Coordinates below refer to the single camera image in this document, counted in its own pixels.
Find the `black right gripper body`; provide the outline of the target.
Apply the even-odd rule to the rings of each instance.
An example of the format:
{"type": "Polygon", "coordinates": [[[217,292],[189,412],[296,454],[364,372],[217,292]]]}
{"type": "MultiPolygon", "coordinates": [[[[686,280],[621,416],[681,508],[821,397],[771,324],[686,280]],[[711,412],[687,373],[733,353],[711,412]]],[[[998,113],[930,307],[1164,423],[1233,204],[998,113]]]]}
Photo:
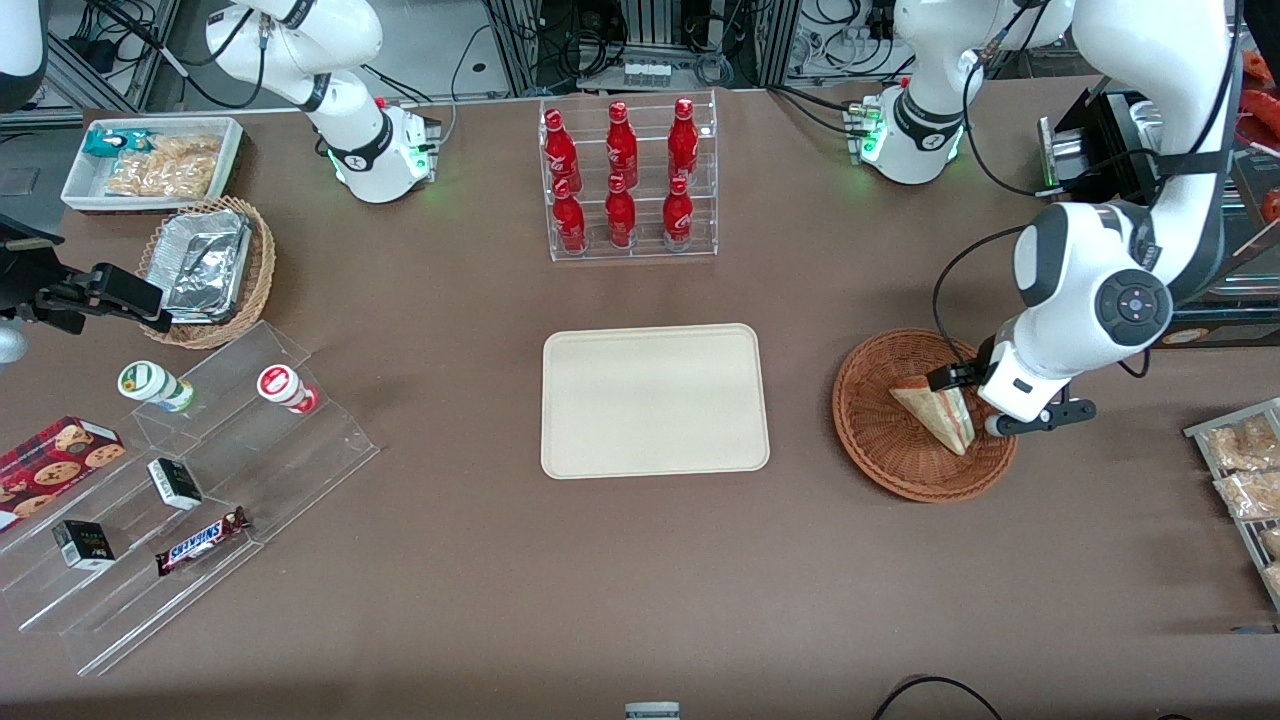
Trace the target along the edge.
{"type": "Polygon", "coordinates": [[[55,251],[65,240],[8,215],[1,217],[1,237],[3,318],[81,334],[93,309],[87,290],[74,282],[78,270],[55,251]]]}

